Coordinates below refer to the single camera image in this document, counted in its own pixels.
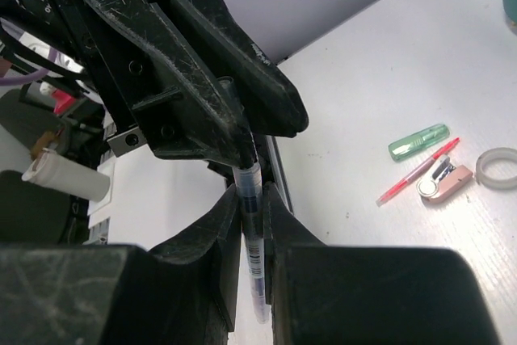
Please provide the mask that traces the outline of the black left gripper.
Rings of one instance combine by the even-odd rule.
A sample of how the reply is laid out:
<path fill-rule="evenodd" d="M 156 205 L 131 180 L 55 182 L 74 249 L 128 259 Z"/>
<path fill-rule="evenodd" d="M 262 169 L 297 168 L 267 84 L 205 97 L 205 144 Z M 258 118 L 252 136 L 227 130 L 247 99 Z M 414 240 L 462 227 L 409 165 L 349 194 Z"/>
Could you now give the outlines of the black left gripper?
<path fill-rule="evenodd" d="M 49 46 L 48 58 L 1 36 L 51 86 L 132 86 L 133 45 L 115 26 L 127 0 L 1 0 L 1 16 Z"/>

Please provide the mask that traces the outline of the red pink pen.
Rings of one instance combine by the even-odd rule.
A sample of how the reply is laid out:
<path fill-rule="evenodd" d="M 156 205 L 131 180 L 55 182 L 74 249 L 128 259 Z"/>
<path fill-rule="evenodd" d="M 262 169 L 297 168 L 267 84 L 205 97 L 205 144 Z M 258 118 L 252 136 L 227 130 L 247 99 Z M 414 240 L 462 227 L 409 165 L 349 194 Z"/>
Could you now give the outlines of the red pink pen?
<path fill-rule="evenodd" d="M 409 174 L 403 177 L 399 182 L 397 182 L 394 186 L 392 186 L 387 192 L 381 195 L 376 200 L 376 205 L 378 207 L 382 206 L 389 202 L 394 196 L 403 191 L 407 186 L 409 186 L 412 182 L 414 182 L 417 178 L 420 178 L 424 173 L 426 173 L 434 164 L 436 160 L 438 160 L 441 156 L 449 153 L 453 150 L 457 144 L 460 142 L 460 138 L 457 137 L 452 141 L 449 141 L 446 145 L 442 146 L 440 149 L 435 151 L 429 158 L 427 158 L 424 162 L 418 165 L 415 169 L 413 169 Z"/>

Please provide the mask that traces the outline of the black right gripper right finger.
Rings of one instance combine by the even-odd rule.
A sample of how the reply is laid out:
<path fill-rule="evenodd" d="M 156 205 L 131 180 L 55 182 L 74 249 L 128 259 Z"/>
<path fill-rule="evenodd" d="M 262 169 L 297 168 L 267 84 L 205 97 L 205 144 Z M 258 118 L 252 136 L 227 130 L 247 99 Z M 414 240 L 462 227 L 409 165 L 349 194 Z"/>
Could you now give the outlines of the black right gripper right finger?
<path fill-rule="evenodd" d="M 266 299 L 277 344 L 496 344 L 467 262 L 441 248 L 328 246 L 263 193 Z"/>

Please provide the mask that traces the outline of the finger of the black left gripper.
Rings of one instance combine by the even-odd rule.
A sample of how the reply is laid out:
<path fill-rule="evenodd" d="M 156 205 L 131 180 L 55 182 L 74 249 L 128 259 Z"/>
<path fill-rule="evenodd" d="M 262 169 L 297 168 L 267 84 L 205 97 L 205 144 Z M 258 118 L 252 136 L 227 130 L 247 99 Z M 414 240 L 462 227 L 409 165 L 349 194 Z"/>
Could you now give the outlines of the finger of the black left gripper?
<path fill-rule="evenodd" d="M 294 137 L 308 128 L 297 88 L 235 22 L 224 0 L 167 0 L 166 11 L 208 68 L 233 78 L 253 133 Z"/>
<path fill-rule="evenodd" d="M 99 55 L 154 155 L 248 168 L 242 107 L 164 10 L 170 0 L 78 0 Z"/>

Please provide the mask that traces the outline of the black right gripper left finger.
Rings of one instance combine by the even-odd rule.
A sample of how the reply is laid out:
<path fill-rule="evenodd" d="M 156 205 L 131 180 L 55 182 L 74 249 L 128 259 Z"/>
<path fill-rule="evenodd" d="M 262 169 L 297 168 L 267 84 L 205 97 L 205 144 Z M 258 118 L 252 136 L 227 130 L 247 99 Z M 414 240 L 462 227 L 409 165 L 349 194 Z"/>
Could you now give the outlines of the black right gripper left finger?
<path fill-rule="evenodd" d="M 1 248 L 4 344 L 224 344 L 235 327 L 239 200 L 229 187 L 151 250 Z"/>

